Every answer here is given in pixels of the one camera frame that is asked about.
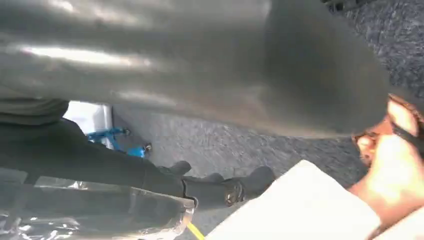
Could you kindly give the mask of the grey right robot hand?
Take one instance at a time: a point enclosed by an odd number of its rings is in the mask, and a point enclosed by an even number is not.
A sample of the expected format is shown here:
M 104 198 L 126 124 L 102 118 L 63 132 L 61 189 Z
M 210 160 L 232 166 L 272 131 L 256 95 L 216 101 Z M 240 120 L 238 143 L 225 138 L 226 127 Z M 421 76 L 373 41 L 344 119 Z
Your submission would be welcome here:
M 335 138 L 383 120 L 388 83 L 319 0 L 3 0 L 3 240 L 173 240 L 194 211 L 274 179 L 188 177 L 108 149 L 64 118 L 70 101 Z

